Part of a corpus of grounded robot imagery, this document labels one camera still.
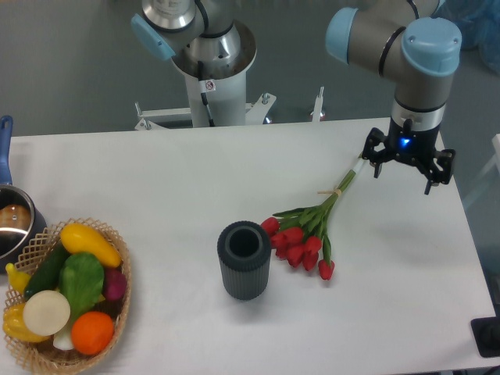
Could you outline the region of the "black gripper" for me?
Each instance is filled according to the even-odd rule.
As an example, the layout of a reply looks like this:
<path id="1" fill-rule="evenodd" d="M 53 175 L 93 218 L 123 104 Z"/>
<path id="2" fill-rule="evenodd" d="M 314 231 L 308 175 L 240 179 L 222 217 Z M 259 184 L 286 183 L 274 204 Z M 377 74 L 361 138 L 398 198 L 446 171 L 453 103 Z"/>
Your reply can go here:
<path id="1" fill-rule="evenodd" d="M 448 185 L 454 172 L 455 149 L 435 148 L 441 125 L 430 130 L 405 131 L 403 125 L 390 119 L 387 136 L 378 128 L 370 130 L 362 150 L 362 158 L 374 168 L 378 178 L 384 163 L 397 161 L 411 166 L 429 166 L 426 170 L 427 184 L 424 194 L 430 194 L 432 187 Z"/>

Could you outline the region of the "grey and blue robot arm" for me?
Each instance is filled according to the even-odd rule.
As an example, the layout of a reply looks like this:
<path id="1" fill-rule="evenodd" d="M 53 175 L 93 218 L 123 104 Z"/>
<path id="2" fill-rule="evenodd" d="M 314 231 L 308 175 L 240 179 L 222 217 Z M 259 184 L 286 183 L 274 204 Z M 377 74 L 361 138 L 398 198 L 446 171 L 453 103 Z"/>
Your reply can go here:
<path id="1" fill-rule="evenodd" d="M 397 161 L 417 168 L 427 186 L 452 178 L 455 152 L 436 140 L 462 35 L 437 18 L 438 1 L 379 1 L 367 10 L 343 8 L 329 22 L 327 52 L 395 82 L 388 132 L 371 130 L 362 156 L 375 170 Z M 144 48 L 184 75 L 195 127 L 244 125 L 246 73 L 256 56 L 252 32 L 228 1 L 144 1 L 131 19 Z"/>

